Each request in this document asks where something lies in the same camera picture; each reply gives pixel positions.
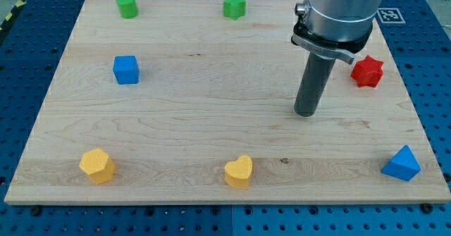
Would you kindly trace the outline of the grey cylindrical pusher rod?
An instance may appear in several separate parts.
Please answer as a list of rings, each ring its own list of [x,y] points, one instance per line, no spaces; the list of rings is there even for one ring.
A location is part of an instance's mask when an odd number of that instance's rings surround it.
[[[334,64],[334,58],[309,54],[295,99],[294,110],[298,115],[314,115]]]

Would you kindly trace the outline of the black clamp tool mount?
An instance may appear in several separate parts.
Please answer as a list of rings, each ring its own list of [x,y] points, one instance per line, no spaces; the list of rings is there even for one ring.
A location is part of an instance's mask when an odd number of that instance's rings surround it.
[[[352,64],[355,60],[355,54],[360,52],[368,42],[372,29],[373,25],[370,25],[362,37],[353,41],[337,42],[313,34],[302,20],[298,20],[293,27],[291,42],[318,56],[334,58]]]

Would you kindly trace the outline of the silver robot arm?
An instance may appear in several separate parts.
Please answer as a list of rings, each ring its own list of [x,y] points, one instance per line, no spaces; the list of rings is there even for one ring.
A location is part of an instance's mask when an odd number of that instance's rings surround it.
[[[354,62],[367,43],[382,0],[303,0],[295,5],[291,42],[309,52],[295,112],[314,115],[337,60]]]

